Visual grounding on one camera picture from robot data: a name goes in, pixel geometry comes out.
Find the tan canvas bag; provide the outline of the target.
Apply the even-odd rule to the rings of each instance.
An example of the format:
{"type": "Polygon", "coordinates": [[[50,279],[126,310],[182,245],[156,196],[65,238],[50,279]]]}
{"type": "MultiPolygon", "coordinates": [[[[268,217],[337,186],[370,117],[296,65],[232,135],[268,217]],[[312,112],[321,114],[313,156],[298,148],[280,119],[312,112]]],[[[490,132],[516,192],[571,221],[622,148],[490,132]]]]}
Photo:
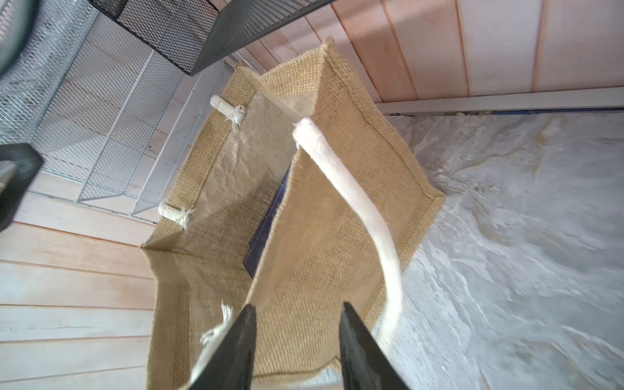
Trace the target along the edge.
{"type": "Polygon", "coordinates": [[[361,219],[293,136],[310,119],[388,225],[406,268],[445,196],[434,188],[332,40],[259,75],[237,66],[222,93],[235,125],[210,113],[143,252],[157,280],[149,389],[181,389],[222,323],[221,305],[257,310],[256,384],[295,384],[340,363],[341,307],[372,328],[386,293],[361,219]],[[249,242],[290,169],[252,279],[249,242]]]}

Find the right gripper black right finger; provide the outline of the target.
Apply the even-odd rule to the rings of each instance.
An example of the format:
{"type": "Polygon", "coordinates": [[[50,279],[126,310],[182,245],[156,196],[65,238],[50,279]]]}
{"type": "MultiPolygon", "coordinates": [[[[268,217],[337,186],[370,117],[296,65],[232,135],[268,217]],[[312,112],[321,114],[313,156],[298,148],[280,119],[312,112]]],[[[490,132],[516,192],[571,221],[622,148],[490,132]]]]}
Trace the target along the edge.
{"type": "Polygon", "coordinates": [[[409,389],[349,302],[342,307],[339,341],[344,389],[409,389]]]}

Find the navy book yellow label back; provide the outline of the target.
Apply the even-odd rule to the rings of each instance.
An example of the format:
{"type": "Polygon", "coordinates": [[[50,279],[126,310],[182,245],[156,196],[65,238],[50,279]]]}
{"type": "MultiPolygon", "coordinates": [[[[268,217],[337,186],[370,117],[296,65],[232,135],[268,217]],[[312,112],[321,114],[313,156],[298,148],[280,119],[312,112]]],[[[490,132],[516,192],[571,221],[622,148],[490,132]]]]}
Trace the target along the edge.
{"type": "Polygon", "coordinates": [[[275,193],[274,198],[271,201],[271,205],[263,217],[261,223],[258,225],[253,237],[249,242],[249,250],[243,262],[243,265],[250,277],[253,279],[258,270],[258,265],[263,253],[263,250],[267,244],[268,237],[271,232],[274,218],[277,211],[283,201],[285,191],[287,189],[287,181],[289,178],[290,169],[288,169],[284,175],[283,180],[275,193]]]}

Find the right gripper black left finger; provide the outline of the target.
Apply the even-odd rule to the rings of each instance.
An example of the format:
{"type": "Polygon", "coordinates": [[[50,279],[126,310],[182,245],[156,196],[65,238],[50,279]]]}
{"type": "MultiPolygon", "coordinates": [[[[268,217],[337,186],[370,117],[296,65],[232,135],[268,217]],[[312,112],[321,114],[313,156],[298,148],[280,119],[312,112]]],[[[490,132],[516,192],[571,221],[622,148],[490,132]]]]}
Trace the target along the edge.
{"type": "Polygon", "coordinates": [[[245,305],[238,315],[221,305],[223,320],[201,336],[202,351],[188,389],[250,389],[257,339],[257,315],[245,305]]]}

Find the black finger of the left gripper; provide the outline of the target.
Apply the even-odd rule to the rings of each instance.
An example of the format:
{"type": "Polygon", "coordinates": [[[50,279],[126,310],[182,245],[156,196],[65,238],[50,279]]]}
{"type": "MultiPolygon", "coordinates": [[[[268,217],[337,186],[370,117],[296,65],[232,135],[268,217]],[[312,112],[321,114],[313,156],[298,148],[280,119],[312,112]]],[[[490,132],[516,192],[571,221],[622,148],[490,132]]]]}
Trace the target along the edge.
{"type": "Polygon", "coordinates": [[[13,221],[24,195],[40,172],[44,159],[28,143],[1,145],[1,161],[14,163],[15,172],[1,192],[1,231],[13,221]]]}

